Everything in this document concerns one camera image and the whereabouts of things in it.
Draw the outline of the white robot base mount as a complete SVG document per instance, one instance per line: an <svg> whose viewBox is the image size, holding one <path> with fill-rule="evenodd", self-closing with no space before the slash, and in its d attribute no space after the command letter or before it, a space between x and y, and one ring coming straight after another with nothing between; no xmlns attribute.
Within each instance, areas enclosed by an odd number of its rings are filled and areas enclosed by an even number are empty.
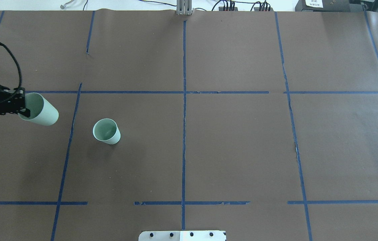
<svg viewBox="0 0 378 241"><path fill-rule="evenodd" d="M220 230L175 230L143 231L139 241L226 241L225 231Z"/></svg>

